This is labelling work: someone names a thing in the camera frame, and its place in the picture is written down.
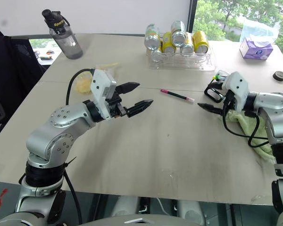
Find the pink marker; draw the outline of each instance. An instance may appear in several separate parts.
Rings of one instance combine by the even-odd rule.
[[[175,97],[179,97],[179,98],[184,99],[184,100],[187,100],[187,101],[189,101],[189,102],[194,102],[194,99],[192,99],[192,98],[190,98],[190,97],[184,97],[184,96],[181,96],[181,95],[179,95],[179,94],[172,93],[172,92],[170,92],[170,91],[168,91],[168,90],[166,90],[166,89],[161,89],[160,92],[167,93],[167,94],[170,94],[170,95],[175,96]]]

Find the table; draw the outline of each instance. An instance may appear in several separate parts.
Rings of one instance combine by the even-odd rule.
[[[77,158],[67,168],[77,191],[272,204],[271,181],[277,178],[272,164],[249,148],[246,139],[229,134],[218,116],[196,103],[159,92],[159,88],[167,88],[196,102],[213,104],[203,90],[214,72],[150,70],[141,37],[80,34],[77,38],[84,56],[73,61],[61,54],[1,132],[1,182],[17,183],[23,174],[28,154],[26,139],[65,104],[72,75],[82,68],[119,62],[115,74],[119,84],[141,83],[133,92],[122,95],[122,104],[132,106],[150,98],[154,102],[138,116],[103,121],[77,139],[68,159]],[[252,90],[283,91],[283,83],[271,79],[274,71],[283,71],[278,47],[262,62],[243,60],[235,49],[239,48],[237,43],[211,43],[218,68],[243,71]],[[92,96],[72,91],[69,102],[89,98]],[[239,131],[235,123],[229,126]]]

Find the tissue box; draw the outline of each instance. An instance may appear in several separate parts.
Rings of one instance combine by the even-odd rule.
[[[266,60],[272,51],[273,47],[270,43],[262,46],[250,38],[244,38],[240,45],[240,52],[245,59]]]

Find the green towel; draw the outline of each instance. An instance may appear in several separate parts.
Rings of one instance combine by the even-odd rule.
[[[260,118],[260,125],[259,128],[255,134],[257,137],[267,137],[266,131],[265,131],[265,121],[263,118]],[[226,121],[232,121],[232,122],[238,122],[240,126],[243,129],[243,132],[245,135],[251,135],[255,126],[256,126],[256,119],[247,117],[244,114],[238,113],[236,111],[230,110],[228,114],[226,115]],[[252,144],[253,145],[259,145],[266,140],[262,139],[253,139]],[[261,146],[261,147],[256,147],[254,150],[265,160],[267,161],[275,161],[275,158],[273,156],[272,149],[270,147],[270,144]]]

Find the gray water bottle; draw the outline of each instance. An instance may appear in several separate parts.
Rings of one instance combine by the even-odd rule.
[[[69,59],[78,59],[83,51],[70,29],[69,22],[61,15],[60,11],[43,10],[42,15],[49,27],[49,34],[56,41],[65,56]]]

